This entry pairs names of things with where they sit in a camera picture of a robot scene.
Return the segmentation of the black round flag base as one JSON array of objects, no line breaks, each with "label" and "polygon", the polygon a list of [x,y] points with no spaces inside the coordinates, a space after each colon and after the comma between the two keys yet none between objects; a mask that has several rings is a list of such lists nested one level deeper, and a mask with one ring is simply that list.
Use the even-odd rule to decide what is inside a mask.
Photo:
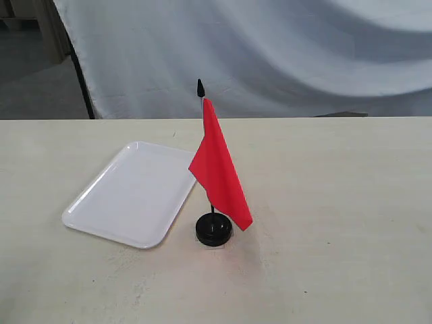
[{"label": "black round flag base", "polygon": [[222,246],[232,236],[232,223],[221,213],[207,213],[197,220],[195,233],[198,240],[206,246]]}]

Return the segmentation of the black backdrop stand pole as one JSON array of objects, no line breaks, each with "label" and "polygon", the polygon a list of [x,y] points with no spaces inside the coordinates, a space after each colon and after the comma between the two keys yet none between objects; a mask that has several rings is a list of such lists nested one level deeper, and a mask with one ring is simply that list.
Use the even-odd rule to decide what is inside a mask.
[{"label": "black backdrop stand pole", "polygon": [[79,63],[78,56],[76,55],[76,51],[74,49],[74,46],[72,44],[72,41],[71,41],[70,37],[68,36],[67,39],[68,39],[68,43],[69,43],[69,46],[70,46],[70,57],[71,57],[73,65],[74,65],[74,69],[76,71],[78,83],[79,83],[79,86],[80,86],[80,90],[81,90],[81,93],[82,93],[82,98],[84,100],[84,104],[85,104],[85,107],[86,107],[86,111],[87,111],[88,117],[89,117],[89,119],[95,119],[95,112],[94,112],[94,109],[92,107],[92,102],[91,102],[90,95],[89,95],[89,92],[88,92],[88,88],[87,88],[87,85],[86,85],[86,80],[84,78],[84,74],[82,72],[82,68],[81,68],[81,65]]}]

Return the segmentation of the white rectangular plastic tray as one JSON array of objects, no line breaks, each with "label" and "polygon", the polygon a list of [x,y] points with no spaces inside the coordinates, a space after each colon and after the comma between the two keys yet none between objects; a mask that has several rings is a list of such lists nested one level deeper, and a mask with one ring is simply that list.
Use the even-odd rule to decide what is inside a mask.
[{"label": "white rectangular plastic tray", "polygon": [[143,141],[118,152],[63,212],[64,226],[139,249],[166,237],[196,180],[194,153]]}]

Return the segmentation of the white backdrop cloth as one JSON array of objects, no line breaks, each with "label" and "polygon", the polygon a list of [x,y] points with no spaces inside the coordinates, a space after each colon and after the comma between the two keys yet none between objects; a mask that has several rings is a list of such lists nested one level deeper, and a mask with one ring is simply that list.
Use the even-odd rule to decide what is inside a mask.
[{"label": "white backdrop cloth", "polygon": [[430,1],[57,1],[104,119],[431,114]]}]

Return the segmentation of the red flag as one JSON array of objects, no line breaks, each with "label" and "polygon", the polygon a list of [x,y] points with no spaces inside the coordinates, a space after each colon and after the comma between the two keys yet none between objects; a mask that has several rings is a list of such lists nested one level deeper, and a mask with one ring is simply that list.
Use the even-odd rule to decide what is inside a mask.
[{"label": "red flag", "polygon": [[189,171],[205,189],[210,204],[244,231],[252,224],[252,215],[213,104],[205,97],[201,80],[197,81],[197,96],[202,100],[204,136]]}]

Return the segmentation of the beige wooden furniture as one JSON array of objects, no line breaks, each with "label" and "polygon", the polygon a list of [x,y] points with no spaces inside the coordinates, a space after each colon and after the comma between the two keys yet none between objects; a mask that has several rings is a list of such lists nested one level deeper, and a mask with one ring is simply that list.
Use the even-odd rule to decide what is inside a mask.
[{"label": "beige wooden furniture", "polygon": [[1,25],[11,32],[38,32],[48,59],[62,63],[70,40],[53,0],[1,0]]}]

